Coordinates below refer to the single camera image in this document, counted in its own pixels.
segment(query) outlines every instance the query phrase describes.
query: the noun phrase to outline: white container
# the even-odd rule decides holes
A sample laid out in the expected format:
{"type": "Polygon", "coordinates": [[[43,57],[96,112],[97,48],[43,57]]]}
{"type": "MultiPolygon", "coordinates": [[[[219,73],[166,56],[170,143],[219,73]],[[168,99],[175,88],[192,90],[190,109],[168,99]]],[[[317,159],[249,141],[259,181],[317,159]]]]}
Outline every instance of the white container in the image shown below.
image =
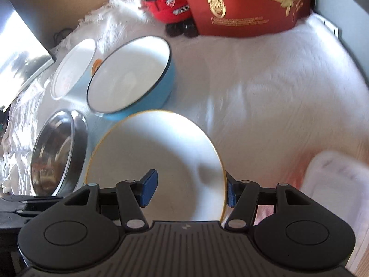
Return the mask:
{"type": "Polygon", "coordinates": [[[63,98],[73,103],[86,103],[95,52],[96,42],[88,38],[64,57],[51,82],[50,94],[54,100],[63,98]]]}
{"type": "Polygon", "coordinates": [[[369,166],[336,151],[321,152],[300,190],[352,227],[356,243],[346,268],[355,272],[369,244],[369,166]]]}

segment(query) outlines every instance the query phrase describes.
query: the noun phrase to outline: blue bowl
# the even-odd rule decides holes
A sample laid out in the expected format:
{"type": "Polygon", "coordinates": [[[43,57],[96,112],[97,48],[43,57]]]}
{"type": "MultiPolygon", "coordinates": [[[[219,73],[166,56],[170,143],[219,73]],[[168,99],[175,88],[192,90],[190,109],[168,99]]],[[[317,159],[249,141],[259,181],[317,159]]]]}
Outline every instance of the blue bowl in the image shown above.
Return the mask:
{"type": "Polygon", "coordinates": [[[102,62],[90,81],[87,103],[96,115],[120,121],[133,113],[161,108],[174,79],[168,42],[156,36],[137,38],[102,62]]]}

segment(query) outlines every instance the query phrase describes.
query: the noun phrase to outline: red gift box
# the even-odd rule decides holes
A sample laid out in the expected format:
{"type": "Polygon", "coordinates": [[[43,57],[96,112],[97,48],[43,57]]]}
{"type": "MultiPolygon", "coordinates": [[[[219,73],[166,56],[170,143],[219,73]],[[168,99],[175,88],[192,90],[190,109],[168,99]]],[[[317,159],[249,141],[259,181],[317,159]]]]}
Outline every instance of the red gift box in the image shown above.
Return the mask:
{"type": "Polygon", "coordinates": [[[202,35],[232,37],[276,33],[310,13],[310,0],[187,0],[202,35]]]}

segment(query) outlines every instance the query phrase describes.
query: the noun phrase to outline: gold emblem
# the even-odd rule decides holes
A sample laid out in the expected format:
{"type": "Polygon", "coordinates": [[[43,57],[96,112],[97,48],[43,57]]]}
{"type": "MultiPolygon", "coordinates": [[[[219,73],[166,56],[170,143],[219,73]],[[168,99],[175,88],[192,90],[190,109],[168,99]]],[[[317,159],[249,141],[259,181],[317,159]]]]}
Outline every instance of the gold emblem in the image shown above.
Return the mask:
{"type": "Polygon", "coordinates": [[[223,18],[226,15],[226,6],[223,0],[208,0],[211,12],[217,18],[223,18]]]}

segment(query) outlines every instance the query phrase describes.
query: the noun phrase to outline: white cloth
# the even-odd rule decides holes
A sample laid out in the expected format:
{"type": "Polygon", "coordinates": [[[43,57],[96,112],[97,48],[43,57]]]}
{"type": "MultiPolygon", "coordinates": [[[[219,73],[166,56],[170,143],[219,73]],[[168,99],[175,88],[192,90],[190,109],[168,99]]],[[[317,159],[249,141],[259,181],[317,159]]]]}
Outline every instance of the white cloth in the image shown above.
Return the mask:
{"type": "Polygon", "coordinates": [[[164,108],[198,124],[235,179],[299,187],[311,158],[325,149],[369,163],[365,81],[338,39],[313,16],[292,30],[255,38],[167,38],[164,25],[133,2],[110,0],[54,50],[56,63],[12,105],[3,140],[5,192],[30,193],[34,141],[58,109],[77,108],[85,114],[91,148],[112,124],[92,115],[86,105],[50,98],[49,82],[67,52],[94,38],[105,58],[144,35],[165,37],[172,47],[176,85],[164,108]]]}

